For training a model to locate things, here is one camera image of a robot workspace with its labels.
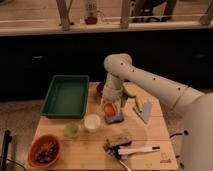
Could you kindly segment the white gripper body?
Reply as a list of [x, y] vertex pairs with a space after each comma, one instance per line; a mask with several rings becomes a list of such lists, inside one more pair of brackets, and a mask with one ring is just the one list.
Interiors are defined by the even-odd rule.
[[101, 100], [102, 109], [104, 108], [106, 104], [110, 103], [113, 105], [116, 111], [116, 114], [118, 114], [121, 109], [121, 95], [122, 95], [121, 89], [114, 90], [114, 89], [105, 87], [103, 90], [103, 95]]

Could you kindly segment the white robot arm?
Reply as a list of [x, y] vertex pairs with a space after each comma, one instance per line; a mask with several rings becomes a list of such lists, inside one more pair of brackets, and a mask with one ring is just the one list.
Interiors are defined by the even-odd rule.
[[108, 74], [103, 99], [122, 97], [123, 82], [133, 82], [171, 110], [184, 116], [184, 136], [178, 171], [213, 171], [213, 93], [152, 74], [132, 65], [131, 56], [111, 54], [104, 60]]

